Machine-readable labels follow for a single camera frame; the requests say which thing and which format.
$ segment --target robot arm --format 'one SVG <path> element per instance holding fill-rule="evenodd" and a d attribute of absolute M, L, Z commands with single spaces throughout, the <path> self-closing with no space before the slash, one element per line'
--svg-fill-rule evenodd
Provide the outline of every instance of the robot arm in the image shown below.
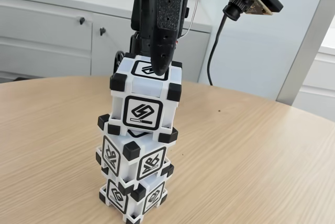
<path fill-rule="evenodd" d="M 135 0 L 131 27 L 130 51 L 151 57 L 156 75 L 163 75 L 173 58 L 177 39 L 181 36 L 188 0 Z M 278 0 L 230 0 L 224 13 L 232 20 L 240 14 L 271 15 L 280 12 Z"/>

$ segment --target cabinet drawer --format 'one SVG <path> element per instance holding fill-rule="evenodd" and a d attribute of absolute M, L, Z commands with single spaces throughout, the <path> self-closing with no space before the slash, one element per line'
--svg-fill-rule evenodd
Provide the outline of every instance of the cabinet drawer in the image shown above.
<path fill-rule="evenodd" d="M 0 40 L 0 71 L 40 77 L 90 75 L 91 58 Z"/>
<path fill-rule="evenodd" d="M 304 85 L 335 91 L 335 56 L 318 53 Z"/>
<path fill-rule="evenodd" d="M 92 15 L 22 0 L 0 0 L 0 37 L 91 50 Z M 85 18 L 81 25 L 79 20 Z"/>

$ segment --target printed symbol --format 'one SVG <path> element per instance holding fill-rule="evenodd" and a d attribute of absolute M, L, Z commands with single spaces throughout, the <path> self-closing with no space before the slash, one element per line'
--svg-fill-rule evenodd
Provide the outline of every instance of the printed symbol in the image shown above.
<path fill-rule="evenodd" d="M 150 172 L 152 169 L 155 169 L 156 167 L 158 167 L 157 165 L 158 162 L 159 162 L 158 154 L 154 159 L 148 158 L 144 165 L 143 174 L 146 174 L 147 172 Z"/>
<path fill-rule="evenodd" d="M 146 75 L 153 74 L 152 66 L 145 66 L 142 68 L 142 72 L 145 73 Z"/>
<path fill-rule="evenodd" d="M 160 193 L 160 190 L 157 190 L 156 192 L 154 192 L 150 196 L 150 198 L 148 200 L 148 202 L 150 203 L 150 205 L 148 206 L 148 208 L 151 207 L 153 204 L 155 204 L 155 201 L 159 198 L 159 193 Z"/>
<path fill-rule="evenodd" d="M 116 169 L 116 165 L 115 165 L 115 163 L 116 163 L 116 153 L 114 152 L 114 151 L 111 151 L 110 150 L 110 148 L 109 148 L 109 146 L 108 146 L 108 148 L 107 148 L 107 150 L 106 150 L 106 155 L 105 155 L 105 158 L 107 159 L 107 160 L 109 160 L 109 163 L 111 164 L 111 166 L 114 168 L 114 169 Z"/>
<path fill-rule="evenodd" d="M 114 196 L 114 197 L 111 197 L 112 200 L 114 200 L 116 204 L 122 207 L 122 205 L 119 203 L 119 201 L 124 201 L 122 194 L 115 188 L 113 188 L 111 192 L 113 193 L 113 196 Z"/>
<path fill-rule="evenodd" d="M 152 109 L 150 105 L 141 104 L 140 106 L 133 109 L 131 113 L 137 118 L 130 118 L 130 121 L 143 123 L 143 124 L 149 124 L 149 125 L 152 124 L 151 121 L 143 120 L 154 113 L 154 110 Z"/>

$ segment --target white cube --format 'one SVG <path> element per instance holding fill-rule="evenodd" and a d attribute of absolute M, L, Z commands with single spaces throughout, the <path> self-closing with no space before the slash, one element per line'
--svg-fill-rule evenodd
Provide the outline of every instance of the white cube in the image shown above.
<path fill-rule="evenodd" d="M 166 157 L 168 147 L 152 141 L 152 133 L 128 130 L 126 136 L 107 133 L 108 122 L 102 129 L 103 144 L 96 149 L 96 158 L 102 174 L 113 178 L 122 194 L 137 189 L 139 182 L 154 174 L 156 177 L 173 173 L 173 165 Z"/>
<path fill-rule="evenodd" d="M 181 84 L 181 63 L 173 61 L 163 76 L 157 76 L 150 58 L 127 53 L 110 79 L 113 111 L 108 132 L 125 136 L 128 130 L 138 130 L 153 133 L 154 141 L 175 141 L 173 119 Z"/>
<path fill-rule="evenodd" d="M 107 206 L 116 207 L 123 214 L 124 222 L 138 224 L 150 209 L 159 207 L 166 200 L 168 190 L 165 183 L 169 178 L 167 175 L 158 178 L 151 175 L 128 195 L 123 195 L 115 180 L 109 178 L 100 189 L 99 197 Z"/>

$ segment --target black corner piece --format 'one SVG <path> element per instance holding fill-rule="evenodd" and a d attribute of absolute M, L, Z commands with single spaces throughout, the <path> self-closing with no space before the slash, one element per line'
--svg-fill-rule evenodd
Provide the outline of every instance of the black corner piece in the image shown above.
<path fill-rule="evenodd" d="M 135 141 L 124 145 L 123 155 L 128 161 L 138 158 L 140 156 L 140 152 L 141 148 Z"/>
<path fill-rule="evenodd" d="M 119 188 L 120 193 L 122 193 L 122 195 L 124 195 L 124 196 L 130 194 L 134 190 L 134 185 L 131 185 L 127 188 L 124 188 L 124 186 L 122 186 L 122 184 L 120 182 L 119 182 L 119 185 L 117 187 Z"/>
<path fill-rule="evenodd" d="M 97 152 L 95 152 L 95 160 L 101 165 L 101 157 Z"/>
<path fill-rule="evenodd" d="M 180 84 L 170 83 L 166 99 L 179 102 L 181 96 L 182 96 L 182 86 Z"/>
<path fill-rule="evenodd" d="M 160 205 L 162 205 L 162 204 L 166 201 L 166 198 L 167 198 L 167 197 L 168 197 L 168 195 L 165 195 L 165 196 L 162 198 Z"/>
<path fill-rule="evenodd" d="M 189 7 L 186 8 L 186 12 L 185 12 L 185 18 L 187 18 L 189 15 Z"/>
<path fill-rule="evenodd" d="M 175 67 L 183 68 L 183 63 L 181 63 L 181 62 L 177 62 L 177 61 L 172 61 L 172 62 L 171 62 L 171 66 L 175 66 Z"/>
<path fill-rule="evenodd" d="M 102 131 L 104 130 L 105 122 L 107 122 L 108 120 L 109 114 L 102 115 L 98 118 L 98 126 Z"/>
<path fill-rule="evenodd" d="M 140 222 L 141 222 L 141 219 L 136 221 L 134 224 L 140 224 Z M 127 219 L 126 224 L 133 224 L 133 222 L 131 222 L 129 219 Z"/>
<path fill-rule="evenodd" d="M 169 166 L 169 172 L 167 173 L 167 176 L 170 177 L 173 174 L 174 171 L 174 165 L 170 164 Z"/>
<path fill-rule="evenodd" d="M 174 171 L 174 165 L 170 164 L 169 166 L 167 166 L 166 168 L 162 169 L 162 173 L 161 176 L 167 174 L 168 177 L 170 177 L 173 174 Z"/>
<path fill-rule="evenodd" d="M 171 135 L 166 133 L 160 133 L 158 136 L 158 142 L 169 144 L 176 141 L 178 138 L 178 131 L 173 127 Z"/>
<path fill-rule="evenodd" d="M 108 167 L 105 167 L 105 168 L 101 167 L 101 171 L 103 171 L 104 174 L 108 175 L 109 168 Z"/>
<path fill-rule="evenodd" d="M 120 126 L 114 126 L 114 125 L 108 125 L 108 134 L 112 135 L 120 135 L 121 127 Z"/>
<path fill-rule="evenodd" d="M 105 198 L 105 196 L 104 196 L 101 192 L 99 192 L 99 199 L 100 199 L 104 204 L 106 204 L 106 198 Z"/>
<path fill-rule="evenodd" d="M 146 196 L 146 189 L 141 184 L 138 184 L 138 188 L 130 193 L 131 198 L 139 202 Z"/>
<path fill-rule="evenodd" d="M 136 57 L 136 54 L 134 53 L 126 53 L 124 56 L 124 58 L 133 58 L 133 59 L 135 59 L 135 57 Z"/>
<path fill-rule="evenodd" d="M 167 174 L 167 173 L 169 172 L 169 170 L 170 170 L 170 166 L 167 166 L 167 167 L 163 168 L 163 169 L 162 169 L 161 176 Z"/>
<path fill-rule="evenodd" d="M 112 91 L 124 92 L 126 88 L 126 74 L 114 73 L 113 76 L 110 77 L 109 88 Z"/>

